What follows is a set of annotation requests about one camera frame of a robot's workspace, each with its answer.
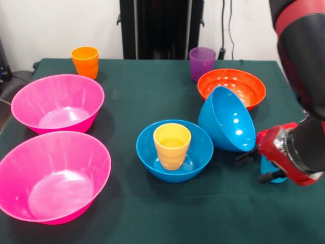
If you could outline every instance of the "white wall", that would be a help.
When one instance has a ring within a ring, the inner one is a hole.
[[[232,44],[228,33],[230,0],[225,0],[225,48],[226,59],[231,58]],[[205,0],[204,21],[199,46],[210,47],[217,52],[221,48],[222,0]],[[272,27],[269,0],[233,0],[231,33],[235,42],[235,59],[277,60],[277,37]]]
[[[123,58],[119,0],[0,0],[0,38],[11,69],[44,57],[70,57],[83,45]]]
[[[231,54],[229,2],[226,58]],[[220,49],[221,7],[222,0],[205,0],[200,46]],[[13,71],[31,70],[44,57],[70,57],[81,45],[96,46],[101,58],[123,58],[119,12],[119,0],[0,0],[0,38]],[[231,31],[235,59],[278,60],[268,0],[233,0]]]

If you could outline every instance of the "bowl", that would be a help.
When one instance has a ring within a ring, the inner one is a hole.
[[[191,132],[191,142],[185,161],[177,170],[162,167],[154,146],[154,131],[167,123],[181,124]],[[209,135],[197,125],[178,119],[159,121],[145,128],[138,137],[136,148],[140,160],[148,171],[169,183],[180,183],[193,178],[203,170],[213,155],[213,143]]]
[[[204,99],[207,99],[217,86],[232,90],[248,110],[256,107],[266,95],[266,88],[261,80],[242,70],[213,70],[204,74],[198,81],[198,90]]]
[[[110,154],[92,136],[59,131],[34,137],[0,162],[0,209],[27,222],[71,221],[90,207],[110,172]]]
[[[14,97],[14,117],[38,134],[53,131],[86,132],[104,102],[94,80],[79,75],[54,75],[36,80]]]
[[[199,126],[219,149],[240,152],[255,147],[253,121],[241,100],[226,87],[217,87],[204,102]]]

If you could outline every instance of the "blue bowl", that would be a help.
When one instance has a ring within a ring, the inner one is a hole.
[[[255,147],[255,128],[247,109],[231,90],[223,86],[218,86],[203,104],[199,126],[220,149],[250,151]]]
[[[167,170],[161,166],[153,142],[155,129],[166,123],[181,124],[191,132],[191,143],[185,161],[177,170]],[[154,123],[141,132],[137,140],[137,153],[144,166],[154,176],[169,183],[180,183],[196,176],[208,164],[213,155],[213,143],[210,136],[197,125],[170,119]]]
[[[274,172],[274,171],[278,171],[279,168],[276,167],[272,162],[270,162],[264,155],[262,155],[261,157],[261,167],[260,167],[260,171],[261,174],[266,174],[269,172]],[[271,180],[272,183],[283,183],[288,179],[288,177],[285,178],[276,178]]]

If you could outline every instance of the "orange bowl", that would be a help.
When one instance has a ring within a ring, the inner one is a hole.
[[[212,70],[198,81],[198,90],[204,100],[217,86],[232,90],[248,110],[256,107],[266,95],[266,88],[261,80],[241,70]]]

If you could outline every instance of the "table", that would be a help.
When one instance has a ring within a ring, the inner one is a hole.
[[[256,130],[300,121],[302,110],[276,62],[217,61],[245,70],[267,88],[253,111]],[[43,59],[34,80],[76,73],[70,59]],[[235,165],[238,154],[215,150],[197,177],[168,184],[147,172],[136,139],[149,124],[177,118],[197,123],[203,104],[186,60],[100,60],[105,103],[88,131],[109,149],[112,173],[90,209],[58,226],[25,223],[0,213],[0,243],[324,243],[325,183],[259,184],[259,165]],[[0,159],[34,132],[11,118]]]

